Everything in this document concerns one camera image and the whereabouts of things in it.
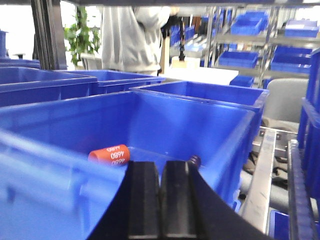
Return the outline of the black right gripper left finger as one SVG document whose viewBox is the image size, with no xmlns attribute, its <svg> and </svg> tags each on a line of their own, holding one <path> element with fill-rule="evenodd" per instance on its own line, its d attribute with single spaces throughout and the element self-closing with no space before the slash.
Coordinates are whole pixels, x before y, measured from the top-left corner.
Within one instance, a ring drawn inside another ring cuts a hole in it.
<svg viewBox="0 0 320 240">
<path fill-rule="evenodd" d="M 159 175 L 154 162 L 130 161 L 121 185 L 88 240 L 158 240 Z"/>
</svg>

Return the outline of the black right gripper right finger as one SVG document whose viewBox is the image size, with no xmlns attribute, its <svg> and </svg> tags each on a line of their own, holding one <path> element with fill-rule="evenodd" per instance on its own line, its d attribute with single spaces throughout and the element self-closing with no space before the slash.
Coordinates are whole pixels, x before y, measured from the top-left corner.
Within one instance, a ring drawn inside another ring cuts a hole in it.
<svg viewBox="0 0 320 240">
<path fill-rule="evenodd" d="M 269 239 L 231 209 L 190 162 L 168 161 L 160 191 L 164 240 Z"/>
</svg>

